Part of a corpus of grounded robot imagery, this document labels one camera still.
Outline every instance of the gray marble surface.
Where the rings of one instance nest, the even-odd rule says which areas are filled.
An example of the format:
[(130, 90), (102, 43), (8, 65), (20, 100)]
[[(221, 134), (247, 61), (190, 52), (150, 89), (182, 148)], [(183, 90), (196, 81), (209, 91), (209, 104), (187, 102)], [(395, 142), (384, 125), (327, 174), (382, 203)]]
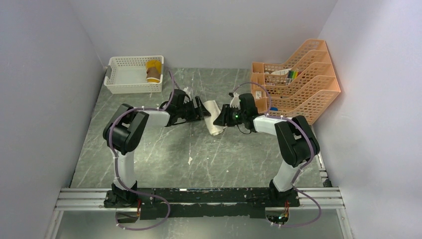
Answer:
[[(181, 88), (192, 87), (202, 101), (228, 104), (234, 86), (250, 81), (249, 69), (172, 69)], [(157, 107), (168, 100), (172, 83), (167, 71), (161, 93), (112, 95), (103, 86), (73, 177), (73, 188), (108, 188), (113, 163), (102, 132), (122, 103)], [(245, 85), (239, 93), (250, 92)], [(144, 131), (135, 151), (139, 187), (266, 187), (281, 164), (280, 150), (272, 135), (244, 135), (236, 127), (211, 136), (203, 121)], [(317, 160), (297, 182), (298, 187), (322, 187)]]

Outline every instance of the cable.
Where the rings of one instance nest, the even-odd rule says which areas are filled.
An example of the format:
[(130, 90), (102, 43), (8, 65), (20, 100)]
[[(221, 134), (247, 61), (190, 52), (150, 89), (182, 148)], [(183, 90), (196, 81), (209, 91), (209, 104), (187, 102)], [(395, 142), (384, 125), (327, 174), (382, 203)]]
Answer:
[(240, 131), (242, 134), (250, 134), (250, 133), (252, 133), (252, 131), (251, 131), (251, 130), (249, 131), (249, 133), (242, 132), (242, 131), (240, 130), (239, 125), (238, 125), (238, 124), (236, 124), (236, 125), (237, 125), (237, 128), (239, 129), (239, 131)]
[(289, 123), (291, 123), (291, 124), (293, 124), (293, 126), (301, 133), (301, 135), (303, 136), (303, 138), (305, 139), (305, 141), (306, 141), (306, 143), (308, 144), (308, 147), (309, 147), (309, 150), (310, 150), (310, 152), (311, 152), (311, 159), (308, 161), (308, 162), (306, 162), (304, 165), (302, 165), (298, 170), (297, 170), (297, 172), (296, 172), (296, 174), (293, 176), (293, 179), (292, 179), (292, 181), (291, 181), (291, 183), (292, 183), (292, 187), (293, 187), (293, 189), (294, 190), (296, 190), (298, 193), (300, 193), (300, 194), (302, 194), (302, 195), (304, 195), (304, 196), (306, 196), (307, 198), (309, 198), (309, 199), (311, 199), (315, 204), (316, 204), (316, 206), (318, 207), (318, 215), (317, 215), (317, 217), (315, 217), (314, 219), (312, 219), (312, 220), (310, 220), (309, 222), (306, 222), (306, 223), (302, 223), (302, 224), (295, 224), (295, 225), (280, 225), (280, 224), (278, 224), (280, 227), (285, 227), (285, 228), (296, 228), (296, 227), (302, 227), (302, 226), (306, 226), (306, 225), (309, 225), (309, 224), (311, 224), (311, 223), (314, 223), (314, 222), (316, 222), (320, 217), (321, 217), (321, 215), (322, 215), (322, 209), (321, 209), (321, 206), (319, 205), (319, 203), (314, 199), (314, 198), (312, 198), (311, 196), (309, 196), (308, 194), (306, 194), (306, 193), (304, 193), (304, 192), (302, 192), (301, 190), (299, 190), (299, 189), (297, 189), (295, 186), (294, 186), (294, 183), (295, 183), (295, 181), (297, 180), (297, 178), (299, 177), (299, 175), (300, 175), (300, 173), (301, 173), (301, 171), (303, 170), (303, 168), (304, 167), (306, 167), (306, 166), (308, 166), (311, 162), (312, 162), (312, 160), (314, 159), (314, 157), (315, 157), (315, 154), (314, 154), (314, 148), (312, 147), (312, 144), (311, 144), (311, 141), (309, 140), (309, 138), (308, 138), (308, 136), (306, 135), (306, 133), (303, 131), (303, 129), (297, 124), (297, 123), (295, 123), (293, 120), (291, 120), (291, 119), (289, 119), (289, 118), (286, 118), (286, 117), (275, 117), (275, 116), (270, 116), (268, 113), (269, 113), (269, 111), (270, 111), (270, 109), (271, 109), (271, 95), (270, 95), (270, 93), (263, 87), (263, 86), (261, 86), (260, 84), (258, 84), (258, 83), (255, 83), (255, 82), (245, 82), (245, 83), (242, 83), (242, 84), (240, 84), (238, 87), (236, 87), (236, 88), (234, 88), (233, 89), (233, 92), (235, 92), (239, 87), (241, 87), (241, 86), (243, 86), (243, 85), (246, 85), (246, 84), (253, 84), (253, 85), (257, 85), (257, 86), (259, 86), (260, 88), (262, 88), (264, 91), (265, 91), (265, 93), (266, 93), (266, 95), (267, 95), (267, 97), (268, 97), (268, 99), (269, 99), (269, 106), (268, 106), (268, 109), (267, 109), (267, 111), (265, 112), (265, 116), (266, 117), (269, 117), (269, 118), (274, 118), (274, 119), (282, 119), (282, 120), (286, 120), (287, 122), (289, 122)]
[(130, 110), (128, 110), (128, 111), (126, 111), (126, 112), (122, 113), (119, 117), (117, 117), (117, 118), (116, 118), (116, 120), (113, 122), (113, 124), (112, 124), (112, 125), (111, 125), (111, 127), (110, 127), (110, 133), (108, 134), (108, 144), (110, 145), (110, 149), (111, 149), (111, 151), (112, 151), (112, 153), (113, 153), (113, 155), (114, 155), (114, 171), (115, 171), (115, 173), (116, 173), (116, 179), (117, 179), (117, 181), (120, 183), (120, 185), (121, 185), (124, 189), (126, 189), (126, 190), (127, 190), (127, 191), (129, 191), (129, 192), (135, 193), (135, 194), (137, 194), (137, 195), (143, 195), (143, 196), (147, 196), (147, 197), (154, 197), (154, 198), (157, 198), (157, 199), (162, 200), (164, 203), (166, 203), (166, 204), (167, 204), (167, 209), (168, 209), (168, 210), (167, 210), (167, 214), (166, 214), (166, 216), (163, 218), (163, 220), (159, 221), (158, 223), (156, 223), (156, 224), (154, 224), (154, 225), (152, 225), (152, 226), (145, 227), (145, 228), (127, 228), (127, 227), (124, 227), (124, 226), (122, 226), (120, 223), (118, 223), (118, 219), (117, 219), (117, 215), (116, 215), (116, 217), (115, 217), (116, 226), (118, 226), (118, 227), (120, 227), (120, 228), (122, 228), (122, 229), (124, 229), (124, 230), (129, 230), (129, 231), (144, 231), (144, 230), (148, 230), (148, 229), (151, 229), (151, 228), (154, 228), (154, 227), (157, 227), (157, 226), (159, 226), (159, 225), (163, 224), (163, 223), (164, 223), (164, 222), (168, 219), (168, 217), (169, 217), (169, 215), (170, 215), (170, 203), (169, 203), (169, 202), (168, 202), (165, 198), (163, 198), (163, 197), (161, 197), (161, 196), (158, 196), (158, 195), (154, 195), (154, 194), (143, 193), (143, 192), (138, 192), (138, 191), (132, 190), (131, 188), (127, 187), (127, 186), (126, 186), (126, 185), (122, 182), (122, 180), (120, 179), (119, 171), (118, 171), (118, 153), (116, 152), (115, 148), (113, 147), (113, 141), (112, 141), (112, 132), (113, 132), (114, 128), (115, 128), (115, 127), (116, 127), (116, 125), (120, 122), (120, 120), (121, 120), (123, 117), (125, 117), (126, 115), (128, 115), (129, 113), (134, 112), (134, 111), (165, 111), (165, 110), (167, 109), (167, 107), (170, 105), (170, 102), (171, 102), (171, 101), (172, 101), (172, 99), (173, 99), (173, 96), (174, 96), (174, 90), (175, 90), (175, 85), (176, 85), (176, 81), (174, 80), (174, 76), (173, 76), (173, 74), (172, 74), (172, 72), (171, 72), (170, 70), (169, 70), (169, 74), (170, 74), (170, 78), (172, 79), (172, 82), (173, 82), (173, 90), (172, 90), (172, 93), (171, 93), (170, 99), (169, 99), (169, 101), (168, 101), (168, 104), (166, 104), (164, 108), (162, 108), (162, 109), (157, 109), (157, 108), (145, 108), (145, 107), (136, 107), (136, 108), (132, 108), (132, 109), (130, 109)]

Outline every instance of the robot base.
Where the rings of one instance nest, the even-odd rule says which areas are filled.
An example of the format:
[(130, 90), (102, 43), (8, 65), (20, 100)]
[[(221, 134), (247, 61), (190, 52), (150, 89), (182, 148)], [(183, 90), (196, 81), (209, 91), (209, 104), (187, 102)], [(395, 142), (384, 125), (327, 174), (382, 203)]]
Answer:
[[(266, 207), (290, 207), (300, 205), (298, 194), (291, 189), (279, 193), (270, 184), (269, 188), (138, 188), (139, 192), (159, 195), (171, 204), (171, 218), (189, 217), (224, 217), (249, 216), (250, 218), (266, 218)], [(163, 218), (167, 214), (167, 205), (156, 198), (138, 197), (142, 204), (139, 220)], [(130, 206), (125, 200), (116, 196), (113, 191), (107, 192), (104, 206), (106, 208), (137, 208), (135, 200)], [(135, 222), (133, 217), (120, 217), (122, 223)]]

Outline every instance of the red wire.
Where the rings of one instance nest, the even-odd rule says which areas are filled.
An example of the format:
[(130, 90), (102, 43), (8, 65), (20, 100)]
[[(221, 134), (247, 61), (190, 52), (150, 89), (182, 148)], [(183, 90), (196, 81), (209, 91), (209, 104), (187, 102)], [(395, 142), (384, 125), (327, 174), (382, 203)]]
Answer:
[(138, 209), (136, 210), (136, 215), (141, 215), (141, 200), (138, 199)]

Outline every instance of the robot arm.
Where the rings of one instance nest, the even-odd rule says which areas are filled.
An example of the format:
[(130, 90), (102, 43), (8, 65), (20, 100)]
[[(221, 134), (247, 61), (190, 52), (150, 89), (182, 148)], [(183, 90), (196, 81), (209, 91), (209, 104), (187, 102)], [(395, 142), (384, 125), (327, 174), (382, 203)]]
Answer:
[[(165, 111), (134, 111), (124, 117), (114, 128), (112, 133), (113, 147), (118, 151), (118, 168), (121, 181), (133, 190), (137, 184), (134, 174), (134, 150), (138, 146), (143, 131), (147, 126), (172, 126), (185, 122), (201, 120), (210, 113), (205, 109), (199, 97), (196, 97), (197, 107), (186, 92), (175, 90), (174, 97)], [(223, 105), (221, 114), (214, 121), (215, 125), (235, 126), (244, 124), (252, 132), (262, 132), (275, 135), (278, 140), (283, 162), (279, 172), (270, 182), (273, 198), (283, 197), (292, 190), (292, 179), (300, 166), (310, 160), (311, 152), (299, 131), (290, 123), (282, 119), (267, 118), (258, 113), (252, 94), (239, 96), (239, 108)], [(103, 137), (108, 144), (108, 135), (113, 122), (122, 113), (132, 109), (123, 104), (116, 111), (104, 129)], [(305, 117), (297, 116), (292, 119), (306, 133), (314, 148), (314, 154), (319, 152), (319, 144), (308, 125)], [(126, 191), (115, 178), (112, 190), (128, 202), (136, 200), (136, 195)]]

